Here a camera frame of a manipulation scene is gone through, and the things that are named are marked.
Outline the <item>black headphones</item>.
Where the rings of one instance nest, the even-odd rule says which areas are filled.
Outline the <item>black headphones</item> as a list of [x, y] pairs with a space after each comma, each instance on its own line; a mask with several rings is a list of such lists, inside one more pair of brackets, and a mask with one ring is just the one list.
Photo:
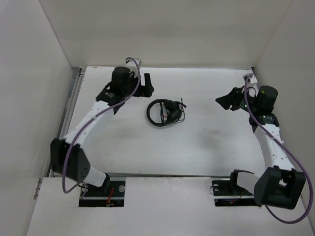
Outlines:
[[[160, 122], [155, 122], [151, 118], [151, 108], [159, 104], [160, 106]], [[169, 99], [156, 99], [152, 101], [146, 110], [146, 115], [148, 121], [155, 127], [165, 127], [168, 125], [181, 123], [185, 120], [185, 108], [187, 106], [183, 103], [183, 99], [181, 101], [173, 101]]]

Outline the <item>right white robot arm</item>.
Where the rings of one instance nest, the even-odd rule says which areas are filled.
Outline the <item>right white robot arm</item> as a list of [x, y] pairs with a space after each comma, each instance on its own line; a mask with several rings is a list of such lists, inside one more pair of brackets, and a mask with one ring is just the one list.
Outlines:
[[273, 114], [278, 91], [270, 86], [261, 86], [255, 96], [244, 96], [243, 88], [233, 88], [222, 97], [216, 98], [225, 110], [243, 109], [252, 112], [249, 118], [252, 131], [257, 138], [266, 170], [261, 176], [250, 171], [234, 170], [228, 188], [238, 194], [243, 190], [253, 194], [255, 203], [284, 209], [294, 209], [306, 177], [295, 170], [283, 148], [280, 125]]

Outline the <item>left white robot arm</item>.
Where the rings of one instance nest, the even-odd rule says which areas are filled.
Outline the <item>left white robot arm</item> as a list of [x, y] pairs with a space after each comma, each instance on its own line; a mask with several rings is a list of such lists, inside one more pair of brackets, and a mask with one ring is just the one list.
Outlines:
[[55, 138], [50, 144], [52, 171], [62, 176], [62, 188], [66, 178], [80, 184], [93, 185], [94, 191], [105, 195], [110, 190], [110, 176], [92, 167], [85, 150], [97, 132], [112, 118], [131, 97], [151, 97], [154, 88], [149, 73], [144, 74], [141, 84], [137, 67], [114, 68], [111, 81], [96, 97], [95, 102], [79, 124], [63, 138]]

